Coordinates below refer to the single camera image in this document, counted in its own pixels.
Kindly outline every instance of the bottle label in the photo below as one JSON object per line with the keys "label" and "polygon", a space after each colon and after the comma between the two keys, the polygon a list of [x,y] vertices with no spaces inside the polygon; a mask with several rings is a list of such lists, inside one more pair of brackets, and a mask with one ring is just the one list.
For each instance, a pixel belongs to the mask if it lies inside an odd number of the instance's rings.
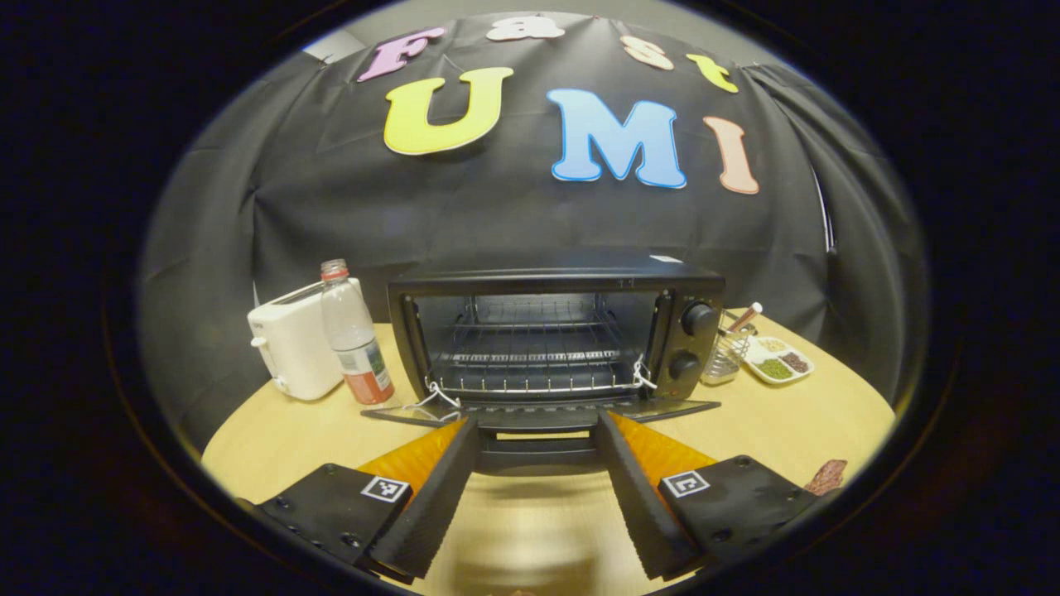
{"label": "bottle label", "polygon": [[338,360],[342,364],[342,374],[360,375],[372,373],[379,389],[390,386],[390,374],[387,372],[387,365],[383,362],[383,352],[379,351],[379,344],[372,339],[368,344],[352,350],[337,351]]}

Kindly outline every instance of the toaster oven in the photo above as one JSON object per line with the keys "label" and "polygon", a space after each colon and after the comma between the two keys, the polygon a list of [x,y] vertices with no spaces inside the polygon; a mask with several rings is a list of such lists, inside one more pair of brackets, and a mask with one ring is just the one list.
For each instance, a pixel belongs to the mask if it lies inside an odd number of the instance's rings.
{"label": "toaster oven", "polygon": [[724,290],[714,273],[629,249],[421,265],[388,287],[421,403],[364,415],[437,426],[475,413],[487,432],[556,433],[591,428],[601,408],[646,421],[716,407],[688,398]]}

